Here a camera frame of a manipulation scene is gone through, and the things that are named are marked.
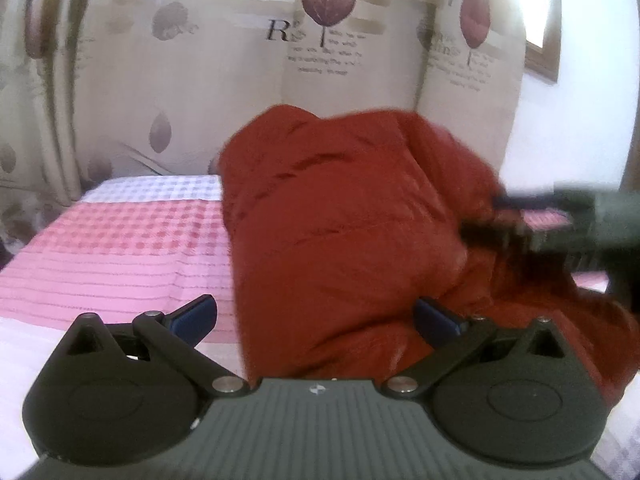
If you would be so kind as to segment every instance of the silver bolt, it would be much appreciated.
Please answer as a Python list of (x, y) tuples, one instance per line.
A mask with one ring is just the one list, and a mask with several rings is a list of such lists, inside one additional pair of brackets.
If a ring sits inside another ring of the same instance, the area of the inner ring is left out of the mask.
[(242, 390), (244, 381), (240, 377), (227, 375), (218, 377), (211, 383), (211, 386), (221, 394), (234, 394)]
[(418, 382), (411, 377), (399, 375), (391, 377), (386, 382), (386, 387), (398, 394), (410, 394), (418, 389)]

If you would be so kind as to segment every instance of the bed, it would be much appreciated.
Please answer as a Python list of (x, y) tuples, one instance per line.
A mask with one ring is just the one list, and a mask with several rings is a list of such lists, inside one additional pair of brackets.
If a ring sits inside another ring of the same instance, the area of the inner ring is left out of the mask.
[[(145, 310), (169, 312), (212, 294), (218, 324), (197, 348), (243, 374), (221, 194), (216, 176), (108, 180), (0, 272), (0, 478), (16, 478), (36, 459), (22, 425), (22, 402), (81, 312), (97, 312), (105, 322), (128, 322)], [(602, 288), (602, 282), (599, 275), (580, 277), (590, 288)], [(637, 376), (610, 414), (593, 454), (616, 480), (632, 480), (640, 470), (639, 405)]]

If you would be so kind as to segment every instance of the curtain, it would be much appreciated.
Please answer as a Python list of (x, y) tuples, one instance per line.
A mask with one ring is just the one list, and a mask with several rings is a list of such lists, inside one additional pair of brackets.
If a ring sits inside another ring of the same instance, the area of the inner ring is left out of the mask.
[(526, 45), (517, 0), (0, 0), (0, 12), (11, 251), (107, 178), (215, 173), (226, 140), (274, 104), (416, 110), (498, 169)]

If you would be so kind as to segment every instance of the red fabric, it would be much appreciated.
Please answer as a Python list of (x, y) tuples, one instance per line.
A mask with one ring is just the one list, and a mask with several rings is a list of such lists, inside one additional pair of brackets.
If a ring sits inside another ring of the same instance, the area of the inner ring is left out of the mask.
[(431, 351), (412, 324), (419, 296), (505, 327), (550, 316), (610, 404), (638, 369), (622, 308), (557, 269), (464, 246), (460, 220), (491, 219), (500, 185), (417, 114), (275, 107), (230, 140), (220, 171), (251, 380), (384, 380)]

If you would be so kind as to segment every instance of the white wall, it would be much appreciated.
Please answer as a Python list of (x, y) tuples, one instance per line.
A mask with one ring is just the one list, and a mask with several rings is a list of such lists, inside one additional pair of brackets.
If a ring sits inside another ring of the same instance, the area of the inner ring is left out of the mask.
[(640, 76), (637, 0), (562, 0), (558, 83), (526, 73), (500, 177), (508, 190), (620, 184)]

